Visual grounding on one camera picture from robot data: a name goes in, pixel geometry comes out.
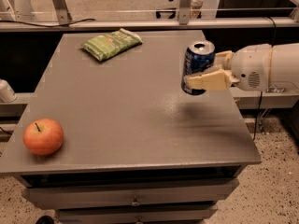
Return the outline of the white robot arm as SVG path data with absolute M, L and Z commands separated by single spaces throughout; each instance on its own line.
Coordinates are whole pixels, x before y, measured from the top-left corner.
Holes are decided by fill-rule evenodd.
M 299 91 L 299 44 L 246 46 L 216 54 L 204 72 L 183 78 L 192 90 Z

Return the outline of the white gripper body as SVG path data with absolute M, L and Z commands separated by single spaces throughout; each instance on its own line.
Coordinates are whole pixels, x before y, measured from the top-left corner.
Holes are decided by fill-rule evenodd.
M 243 91 L 265 91 L 272 47 L 269 44 L 247 46 L 237 51 L 231 59 L 235 85 Z

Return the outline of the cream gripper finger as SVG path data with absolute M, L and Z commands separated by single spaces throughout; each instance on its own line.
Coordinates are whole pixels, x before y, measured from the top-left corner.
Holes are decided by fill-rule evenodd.
M 188 88 L 192 90 L 223 91 L 232 85 L 232 73 L 219 69 L 206 74 L 187 75 L 183 78 Z
M 234 53 L 231 50 L 218 52 L 215 54 L 214 64 L 224 70 L 230 70 L 233 56 Z

